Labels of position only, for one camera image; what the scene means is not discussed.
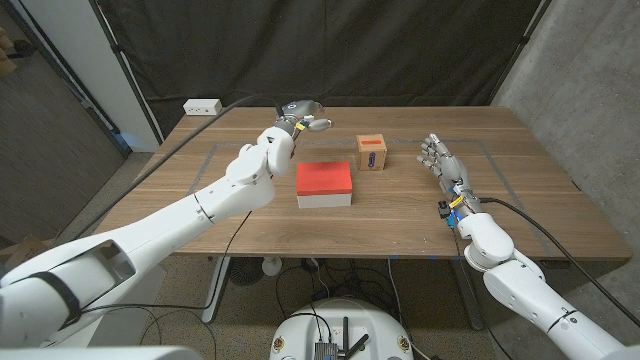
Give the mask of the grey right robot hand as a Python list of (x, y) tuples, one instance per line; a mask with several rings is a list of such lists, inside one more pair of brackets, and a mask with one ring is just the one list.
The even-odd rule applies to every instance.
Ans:
[(421, 155), (417, 157), (417, 161), (433, 173), (444, 194), (472, 191), (466, 166), (449, 151), (435, 133), (430, 133), (423, 140)]

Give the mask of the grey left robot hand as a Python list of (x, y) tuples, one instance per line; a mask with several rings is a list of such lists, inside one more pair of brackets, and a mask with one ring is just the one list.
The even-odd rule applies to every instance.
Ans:
[(323, 113), (324, 106), (314, 100), (298, 100), (282, 107), (282, 115), (276, 118), (275, 127), (281, 128), (293, 135), (296, 131), (308, 130), (322, 132), (332, 127), (328, 118), (319, 118), (317, 113)]

